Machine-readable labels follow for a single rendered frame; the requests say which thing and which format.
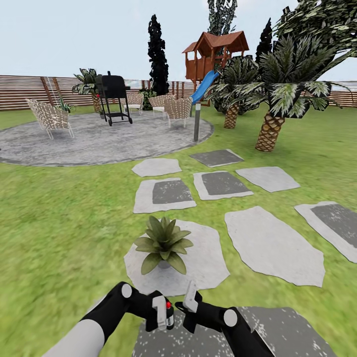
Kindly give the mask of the insectifuge atomizer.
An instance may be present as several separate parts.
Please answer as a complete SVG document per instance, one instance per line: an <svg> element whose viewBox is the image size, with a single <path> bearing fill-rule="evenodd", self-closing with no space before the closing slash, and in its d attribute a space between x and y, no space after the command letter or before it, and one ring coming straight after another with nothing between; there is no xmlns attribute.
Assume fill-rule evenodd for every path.
<svg viewBox="0 0 357 357"><path fill-rule="evenodd" d="M175 314L174 314L174 311L175 311L175 307L172 305L171 302L167 301L166 302L166 314L167 316L167 330L172 330L174 328L174 317L175 317Z"/></svg>

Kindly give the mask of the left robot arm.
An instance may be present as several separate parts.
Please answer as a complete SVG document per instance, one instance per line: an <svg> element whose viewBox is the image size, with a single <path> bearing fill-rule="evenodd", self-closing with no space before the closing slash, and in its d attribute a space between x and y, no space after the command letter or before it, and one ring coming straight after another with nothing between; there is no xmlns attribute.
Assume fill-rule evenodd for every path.
<svg viewBox="0 0 357 357"><path fill-rule="evenodd" d="M149 295L123 281L100 298L81 321L42 357L98 357L125 313L146 319L146 332L167 328L167 299Z"/></svg>

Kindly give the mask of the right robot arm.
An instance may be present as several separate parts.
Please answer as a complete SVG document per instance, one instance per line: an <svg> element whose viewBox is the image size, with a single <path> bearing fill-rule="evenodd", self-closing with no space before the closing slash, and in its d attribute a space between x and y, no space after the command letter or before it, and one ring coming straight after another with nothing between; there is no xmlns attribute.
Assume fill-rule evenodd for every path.
<svg viewBox="0 0 357 357"><path fill-rule="evenodd" d="M194 334L196 324L224 333L235 357L275 357L273 351L255 329L245 321L238 309L222 308L202 301L197 282L192 279L183 302L175 309L185 313L183 327Z"/></svg>

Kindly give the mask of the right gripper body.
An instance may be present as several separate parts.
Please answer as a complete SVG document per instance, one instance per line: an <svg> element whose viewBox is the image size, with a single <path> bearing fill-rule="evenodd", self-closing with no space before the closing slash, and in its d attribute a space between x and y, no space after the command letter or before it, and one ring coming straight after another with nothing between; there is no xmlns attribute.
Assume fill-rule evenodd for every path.
<svg viewBox="0 0 357 357"><path fill-rule="evenodd" d="M195 296L195 301L198 302L197 312L189 313L187 311L184 318L183 327L192 334L195 332L196 324L208 328L206 322L206 312L210 304L203 302L202 299L202 295L197 292Z"/></svg>

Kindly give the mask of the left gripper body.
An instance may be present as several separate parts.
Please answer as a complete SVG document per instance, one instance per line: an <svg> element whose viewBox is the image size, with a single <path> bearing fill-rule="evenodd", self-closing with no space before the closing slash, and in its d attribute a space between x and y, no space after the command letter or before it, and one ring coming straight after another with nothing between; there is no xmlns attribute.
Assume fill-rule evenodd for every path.
<svg viewBox="0 0 357 357"><path fill-rule="evenodd" d="M153 293L145 296L143 308L135 316L146 319L146 332L152 332L157 329L157 311L152 307L152 299L160 296L159 291L154 291Z"/></svg>

